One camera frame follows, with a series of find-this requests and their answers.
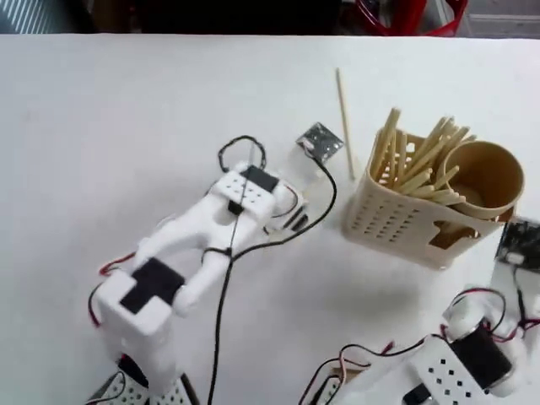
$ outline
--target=black cable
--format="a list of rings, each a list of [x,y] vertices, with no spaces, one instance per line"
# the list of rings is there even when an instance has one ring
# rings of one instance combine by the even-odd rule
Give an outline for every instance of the black cable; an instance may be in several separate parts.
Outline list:
[[[118,397],[120,397],[120,395],[124,392],[124,390],[126,390],[126,375],[124,374],[123,371],[118,370],[112,379],[113,381],[116,379],[117,375],[121,375],[121,380],[122,380],[122,386],[121,386],[120,392],[118,392],[113,397],[90,399],[89,401],[85,402],[84,405],[95,405],[96,403],[112,401],[113,399],[117,399]]]
[[[214,394],[214,391],[215,391],[215,384],[216,384],[216,379],[217,379],[217,374],[218,374],[221,319],[222,319],[222,315],[223,315],[223,307],[224,307],[225,297],[227,295],[227,288],[229,287],[230,277],[231,277],[231,274],[232,274],[233,264],[237,260],[239,260],[241,257],[243,257],[244,255],[246,255],[247,253],[249,253],[251,251],[255,251],[255,250],[258,250],[258,249],[263,249],[265,247],[284,245],[285,243],[287,243],[287,242],[289,242],[289,241],[291,241],[293,239],[296,239],[300,235],[303,235],[305,232],[307,232],[308,230],[310,230],[314,226],[318,225],[330,213],[330,211],[332,210],[334,204],[336,203],[336,197],[338,196],[338,186],[336,185],[336,182],[334,181],[334,178],[332,177],[332,174],[330,174],[328,169],[318,159],[316,159],[314,157],[310,157],[310,159],[312,159],[317,164],[317,166],[319,166],[319,169],[322,170],[322,172],[328,177],[328,180],[332,184],[332,200],[328,204],[327,209],[324,211],[324,213],[322,213],[322,215],[319,218],[317,218],[311,224],[307,225],[305,228],[303,228],[302,230],[299,230],[295,234],[293,234],[293,235],[291,235],[291,236],[289,236],[289,237],[287,237],[287,238],[285,238],[283,240],[277,240],[277,241],[274,241],[274,242],[261,243],[259,245],[250,246],[247,249],[245,249],[244,251],[241,251],[241,252],[233,255],[230,258],[229,266],[227,267],[227,272],[225,274],[225,280],[224,280],[224,283],[223,283],[223,287],[221,289],[221,295],[219,297],[218,314],[216,315],[216,326],[215,326],[215,337],[214,337],[215,338],[215,346],[214,346],[214,352],[213,352],[214,356],[213,356],[212,380],[210,382],[210,391],[209,391],[209,394],[208,394],[208,405],[212,405],[213,394]],[[244,183],[244,190],[242,191],[242,197],[244,195],[244,191],[246,189],[248,179],[249,179],[249,174],[246,174],[246,181]],[[206,253],[207,251],[216,251],[216,252],[220,252],[220,253],[224,253],[224,254],[230,254],[230,251],[223,251],[221,249],[212,248],[212,247],[210,247],[208,249],[205,249],[204,253]]]
[[[345,362],[344,362],[343,356],[344,356],[345,350],[347,350],[348,348],[361,348],[362,350],[368,352],[369,354],[373,354],[376,357],[396,357],[396,356],[400,356],[402,354],[408,353],[412,350],[415,350],[416,348],[419,348],[420,346],[424,344],[426,338],[438,338],[442,340],[443,342],[445,342],[446,344],[448,344],[448,341],[441,335],[431,333],[427,335],[426,337],[423,337],[420,340],[418,340],[414,345],[409,346],[408,348],[404,348],[402,350],[398,350],[397,352],[391,352],[391,353],[377,353],[375,350],[371,350],[370,348],[366,348],[365,346],[361,344],[356,344],[356,343],[350,343],[343,346],[341,350],[339,351],[339,364],[341,366],[341,375],[339,378],[339,383],[337,384],[337,390],[330,396],[330,398],[328,398],[328,401],[325,402],[325,405],[328,405],[332,401],[332,399],[334,399],[334,397],[338,394],[339,390],[343,386],[343,383],[345,382],[345,378],[347,377],[347,371],[345,369]]]
[[[317,370],[315,370],[315,373],[313,374],[313,376],[311,377],[310,382],[308,383],[307,387],[305,388],[304,393],[302,393],[302,397],[298,401],[298,405],[302,405],[302,402],[305,400],[305,398],[307,397],[307,394],[310,392],[310,389],[313,386],[313,383],[315,382],[315,380],[316,380],[317,376],[319,375],[319,373],[321,372],[322,368],[325,365],[329,365],[332,361],[338,361],[338,360],[339,360],[339,358],[335,357],[333,359],[327,359],[327,360],[323,361],[321,364],[319,364],[319,367],[317,367]],[[361,367],[361,368],[366,368],[366,367],[371,366],[370,363],[361,364],[361,363],[357,363],[357,362],[349,360],[349,359],[344,359],[344,361],[345,361],[345,363],[349,363],[351,365],[356,365],[357,367]]]
[[[248,140],[248,141],[251,141],[254,145],[256,145],[259,150],[261,151],[261,163],[259,164],[259,169],[264,169],[266,166],[267,166],[267,151],[266,149],[264,148],[264,146],[262,146],[262,144],[257,141],[254,137],[250,137],[249,135],[242,135],[240,137],[236,137],[234,139],[232,139],[230,142],[226,143],[219,151],[218,151],[218,162],[219,162],[219,168],[221,169],[221,171],[223,171],[224,173],[227,173],[229,171],[229,167],[225,166],[224,163],[223,163],[223,155],[225,153],[225,151],[230,148],[231,146],[233,146],[235,143],[237,143],[238,141],[242,141],[242,140]]]
[[[88,315],[90,316],[90,320],[92,321],[95,327],[100,327],[101,322],[98,320],[98,317],[95,315],[94,308],[92,308],[92,300],[94,299],[95,292],[98,290],[98,288],[102,284],[103,283],[99,283],[98,285],[96,285],[94,289],[92,290],[92,292],[90,292],[90,295],[88,296]]]
[[[521,290],[521,287],[519,283],[517,282],[517,266],[514,266],[513,269],[513,278],[514,278],[514,286],[516,287],[517,292],[517,305],[520,310],[520,321],[517,323],[518,327],[525,328],[527,323],[527,310],[525,309],[525,300],[523,299],[523,291]]]
[[[284,217],[285,215],[289,215],[290,213],[292,213],[294,211],[294,209],[296,208],[296,206],[298,206],[298,201],[300,200],[300,198],[298,197],[298,194],[296,193],[295,190],[293,190],[291,187],[285,185],[285,187],[293,193],[294,195],[294,202],[293,202],[293,205],[290,206],[290,208],[285,211],[284,213],[277,213],[276,215],[273,215],[272,218],[281,218],[281,217]]]
[[[305,232],[307,232],[308,230],[310,230],[314,226],[317,226],[324,218],[327,217],[327,215],[330,213],[330,211],[332,211],[332,208],[333,208],[334,204],[336,203],[336,197],[338,196],[338,186],[336,185],[336,182],[334,181],[334,178],[332,177],[332,175],[330,174],[328,169],[324,166],[323,163],[321,163],[321,161],[319,161],[316,158],[310,158],[310,159],[313,160],[316,163],[317,166],[319,166],[319,169],[322,170],[322,172],[327,176],[328,180],[332,184],[332,200],[328,204],[328,207],[325,210],[325,212],[322,213],[322,215],[319,218],[317,218],[315,221],[313,221],[311,224],[307,225],[305,228],[299,230],[295,234],[292,234],[291,236],[289,236],[289,237],[287,237],[285,239],[276,240],[274,242],[261,243],[259,245],[253,245],[253,246],[250,246],[247,249],[235,254],[233,256],[233,261],[234,262],[236,262],[238,259],[240,259],[244,255],[246,255],[250,251],[256,251],[258,249],[264,249],[265,247],[284,245],[285,243],[287,243],[287,242],[289,242],[289,241],[291,241],[293,239],[298,238],[300,235],[303,235]]]
[[[456,305],[461,300],[463,300],[463,298],[465,298],[466,295],[474,294],[474,293],[490,293],[490,294],[497,295],[500,298],[500,300],[501,300],[501,302],[503,304],[503,310],[502,310],[502,313],[500,314],[500,319],[496,323],[496,325],[492,329],[489,330],[490,333],[494,333],[495,330],[498,327],[500,327],[500,325],[503,323],[503,320],[505,319],[505,316],[506,316],[506,307],[507,307],[506,298],[500,291],[497,291],[496,289],[488,289],[488,288],[485,288],[485,287],[473,287],[473,288],[470,288],[470,289],[464,289],[461,293],[456,295],[456,297],[454,298],[454,300],[451,303],[451,307]]]
[[[246,180],[244,181],[242,194],[240,195],[240,205],[242,205],[242,202],[244,201],[244,196],[246,194],[246,188],[247,188],[247,182],[250,180],[251,167],[252,166],[249,166],[246,172]],[[216,380],[218,378],[219,349],[221,345],[221,318],[223,316],[223,308],[225,304],[225,297],[227,295],[227,289],[229,288],[230,274],[233,269],[233,263],[235,262],[232,257],[232,250],[233,250],[233,243],[235,241],[236,229],[238,228],[239,218],[240,218],[240,215],[237,215],[236,220],[235,220],[235,225],[233,227],[233,232],[230,237],[229,248],[225,251],[225,254],[229,257],[229,266],[227,267],[227,272],[225,273],[225,280],[223,281],[221,295],[219,296],[218,313],[216,314],[216,325],[215,325],[215,330],[214,330],[212,380],[210,381],[210,389],[208,391],[208,405],[211,405],[213,402],[213,394],[216,389]],[[205,252],[210,251],[210,250],[217,251],[217,250],[214,250],[213,248],[209,248],[209,249],[206,249]]]

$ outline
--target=white tabletop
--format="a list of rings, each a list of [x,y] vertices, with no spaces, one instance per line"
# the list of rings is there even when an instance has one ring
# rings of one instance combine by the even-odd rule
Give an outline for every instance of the white tabletop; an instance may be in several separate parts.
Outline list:
[[[5,404],[78,403],[104,381],[113,364],[86,313],[97,267],[195,203],[232,137],[259,138],[276,167],[313,122],[342,136],[335,67],[362,163],[392,106],[417,134],[452,114],[521,161],[519,212],[538,218],[540,41],[2,35],[0,55]],[[339,221],[354,188],[335,167],[340,194],[325,223],[237,263],[216,404],[296,403],[343,344],[413,343],[464,283],[489,280],[499,233],[443,273],[347,242]],[[203,402],[218,294],[175,322]],[[501,403],[529,395],[533,386]]]

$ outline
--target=beige cup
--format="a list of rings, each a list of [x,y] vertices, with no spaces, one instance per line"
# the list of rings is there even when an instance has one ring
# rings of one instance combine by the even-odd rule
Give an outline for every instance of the beige cup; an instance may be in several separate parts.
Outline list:
[[[513,154],[494,143],[474,141],[455,147],[437,170],[441,178],[459,166],[446,183],[465,196],[466,202],[452,207],[479,219],[495,218],[513,207],[523,191],[523,170]]]

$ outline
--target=perforated container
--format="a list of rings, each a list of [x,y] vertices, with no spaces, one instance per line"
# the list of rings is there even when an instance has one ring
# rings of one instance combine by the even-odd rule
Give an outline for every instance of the perforated container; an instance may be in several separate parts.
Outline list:
[[[417,149],[423,141],[408,134],[408,150]],[[511,208],[493,220],[476,219],[431,201],[394,192],[383,186],[390,167],[388,151],[379,182],[372,177],[375,147],[376,142],[343,222],[343,234],[353,242],[428,267],[445,268],[455,257],[498,229],[513,213]],[[414,151],[407,152],[407,161],[413,155]]]

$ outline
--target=white robot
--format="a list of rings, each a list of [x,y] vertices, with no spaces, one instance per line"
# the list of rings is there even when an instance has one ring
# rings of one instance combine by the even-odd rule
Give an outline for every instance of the white robot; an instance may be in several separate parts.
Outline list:
[[[311,403],[482,404],[519,389],[540,335],[540,225],[512,219],[489,288],[465,289],[444,318],[444,338],[429,336],[405,354],[374,357],[341,389],[337,375],[328,378]]]
[[[319,169],[332,178],[324,164],[343,142],[317,123],[296,143],[279,174],[264,169],[264,153],[260,167],[242,162],[225,170],[201,201],[140,241],[131,268],[112,272],[97,288],[94,300],[100,330],[109,355],[120,360],[122,373],[88,404],[117,400],[138,405],[148,399],[156,404],[197,403],[171,355],[173,315],[187,316],[205,291],[224,276],[232,257],[252,245],[262,230],[295,235],[311,226],[302,192]],[[222,168],[223,151],[219,152]],[[202,266],[188,280],[157,258],[188,248],[202,251]]]

